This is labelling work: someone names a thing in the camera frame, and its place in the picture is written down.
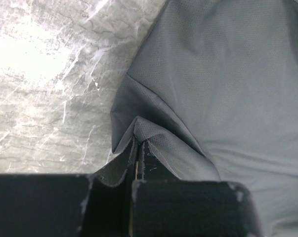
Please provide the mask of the dark grey t shirt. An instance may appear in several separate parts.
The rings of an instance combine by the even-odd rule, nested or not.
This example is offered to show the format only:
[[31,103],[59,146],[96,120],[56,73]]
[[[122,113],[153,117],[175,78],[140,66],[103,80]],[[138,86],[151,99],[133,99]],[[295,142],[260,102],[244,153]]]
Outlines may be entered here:
[[252,193],[267,237],[298,237],[298,0],[170,0],[111,109],[183,180]]

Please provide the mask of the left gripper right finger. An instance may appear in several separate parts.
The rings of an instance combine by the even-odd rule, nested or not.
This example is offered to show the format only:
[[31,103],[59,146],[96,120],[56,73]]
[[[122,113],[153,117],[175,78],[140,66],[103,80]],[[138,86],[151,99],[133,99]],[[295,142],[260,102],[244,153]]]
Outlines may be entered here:
[[132,183],[132,237],[261,237],[250,191],[227,181],[183,181],[141,145]]

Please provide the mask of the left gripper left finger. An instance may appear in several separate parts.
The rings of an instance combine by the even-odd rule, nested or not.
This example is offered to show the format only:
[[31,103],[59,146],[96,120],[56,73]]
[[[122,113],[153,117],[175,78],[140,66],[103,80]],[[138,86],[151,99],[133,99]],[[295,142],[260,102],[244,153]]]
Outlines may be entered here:
[[0,237],[126,237],[138,144],[92,174],[0,174]]

